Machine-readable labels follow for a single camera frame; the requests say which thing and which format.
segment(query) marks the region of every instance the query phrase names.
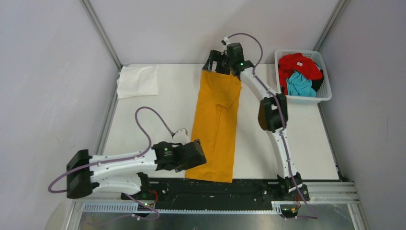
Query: white table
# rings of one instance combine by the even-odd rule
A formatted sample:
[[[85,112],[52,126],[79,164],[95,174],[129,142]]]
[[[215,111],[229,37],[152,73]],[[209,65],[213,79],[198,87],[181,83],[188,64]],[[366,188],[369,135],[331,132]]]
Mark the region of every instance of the white table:
[[[203,64],[160,65],[158,96],[120,99],[114,113],[104,155],[144,150],[147,138],[137,127],[137,108],[157,110],[172,131],[192,131]],[[275,65],[257,67],[258,76],[276,89]],[[276,179],[277,164],[268,135],[258,124],[259,102],[243,85],[239,101],[233,177]],[[288,104],[288,138],[293,160],[303,179],[338,180],[333,155],[317,105]],[[149,110],[139,112],[139,121],[153,144],[171,141],[161,121]],[[184,178],[184,172],[149,172],[149,177]]]

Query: wall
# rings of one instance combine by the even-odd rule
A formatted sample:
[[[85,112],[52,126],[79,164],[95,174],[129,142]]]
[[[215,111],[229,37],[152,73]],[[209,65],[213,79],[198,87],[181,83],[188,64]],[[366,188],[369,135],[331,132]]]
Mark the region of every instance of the wall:
[[[92,0],[123,64],[205,63],[211,49],[237,32],[264,47],[263,63],[277,48],[313,49],[338,0]],[[255,41],[235,37],[256,62]]]
[[[327,127],[373,230],[406,229],[405,12],[404,0],[351,1],[321,50]]]
[[[47,186],[94,150],[117,70],[78,0],[0,4],[0,229],[40,230],[69,207]]]

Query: folded yellow garment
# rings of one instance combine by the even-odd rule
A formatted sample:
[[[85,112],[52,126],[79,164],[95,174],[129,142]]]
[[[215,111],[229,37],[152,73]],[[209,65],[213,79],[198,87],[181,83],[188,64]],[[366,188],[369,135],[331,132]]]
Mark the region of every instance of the folded yellow garment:
[[[207,163],[186,171],[186,178],[233,181],[241,82],[233,75],[202,71],[192,140],[200,139]]]

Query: white plastic basket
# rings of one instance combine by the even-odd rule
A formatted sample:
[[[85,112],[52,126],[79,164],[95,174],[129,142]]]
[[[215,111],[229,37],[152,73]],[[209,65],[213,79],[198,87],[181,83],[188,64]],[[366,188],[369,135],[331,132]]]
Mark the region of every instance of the white plastic basket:
[[[321,101],[328,101],[331,99],[331,88],[330,81],[328,80],[326,65],[324,64],[323,57],[317,51],[305,50],[305,49],[277,49],[275,51],[275,69],[276,69],[276,85],[278,87],[278,92],[281,92],[281,85],[279,84],[279,71],[278,63],[279,59],[287,54],[302,53],[303,56],[312,59],[322,70],[324,81],[321,84],[320,89],[317,91],[316,97],[301,97],[301,96],[290,96],[287,95],[287,101],[297,104],[317,104]]]

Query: folded white towel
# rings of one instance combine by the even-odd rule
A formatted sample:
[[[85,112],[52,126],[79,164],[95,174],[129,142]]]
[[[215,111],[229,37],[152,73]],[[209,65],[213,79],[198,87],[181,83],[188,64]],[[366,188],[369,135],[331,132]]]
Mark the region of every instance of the folded white towel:
[[[158,95],[158,65],[124,66],[117,80],[118,99]]]

